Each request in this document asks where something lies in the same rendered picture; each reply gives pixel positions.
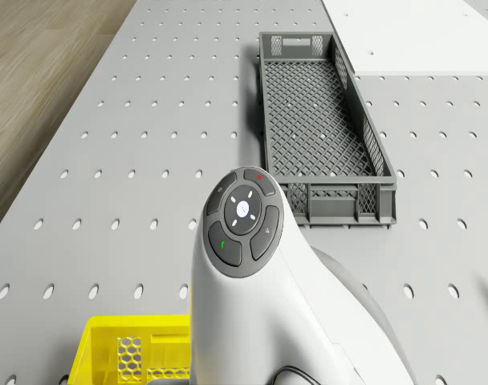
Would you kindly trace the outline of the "yellow basket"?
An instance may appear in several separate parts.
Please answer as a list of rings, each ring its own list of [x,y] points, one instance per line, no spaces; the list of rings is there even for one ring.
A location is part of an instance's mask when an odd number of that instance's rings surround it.
[[[95,316],[67,385],[189,385],[189,316]]]

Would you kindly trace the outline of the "white board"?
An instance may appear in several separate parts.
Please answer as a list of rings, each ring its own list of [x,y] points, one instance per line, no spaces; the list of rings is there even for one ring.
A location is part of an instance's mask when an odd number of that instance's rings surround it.
[[[464,0],[323,0],[356,75],[488,75],[488,20]]]

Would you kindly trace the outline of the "dark grey basket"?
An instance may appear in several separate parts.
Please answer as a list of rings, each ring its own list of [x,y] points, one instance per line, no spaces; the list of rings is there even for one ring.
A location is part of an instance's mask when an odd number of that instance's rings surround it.
[[[397,178],[339,39],[262,32],[266,169],[301,225],[393,225]]]

